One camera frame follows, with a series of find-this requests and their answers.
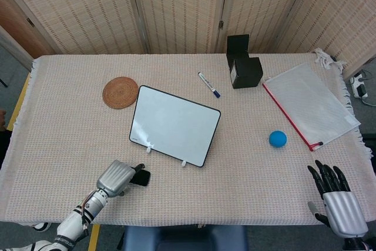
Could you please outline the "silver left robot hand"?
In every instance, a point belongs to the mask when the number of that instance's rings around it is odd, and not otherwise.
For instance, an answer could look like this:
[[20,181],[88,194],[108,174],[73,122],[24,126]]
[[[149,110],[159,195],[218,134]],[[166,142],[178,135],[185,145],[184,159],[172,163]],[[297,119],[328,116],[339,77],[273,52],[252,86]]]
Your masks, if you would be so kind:
[[129,184],[147,186],[150,172],[145,170],[143,163],[135,167],[119,160],[114,160],[101,174],[96,187],[104,191],[109,198],[120,196]]

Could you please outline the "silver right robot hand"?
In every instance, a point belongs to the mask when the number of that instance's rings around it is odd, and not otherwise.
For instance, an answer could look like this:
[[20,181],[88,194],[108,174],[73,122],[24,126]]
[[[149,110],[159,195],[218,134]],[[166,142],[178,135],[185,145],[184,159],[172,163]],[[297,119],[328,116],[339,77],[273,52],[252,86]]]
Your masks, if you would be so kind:
[[309,201],[308,208],[313,216],[343,239],[361,238],[368,226],[356,195],[351,191],[347,179],[337,166],[330,167],[315,161],[316,168],[308,165],[317,190],[323,201],[325,214],[318,211]]

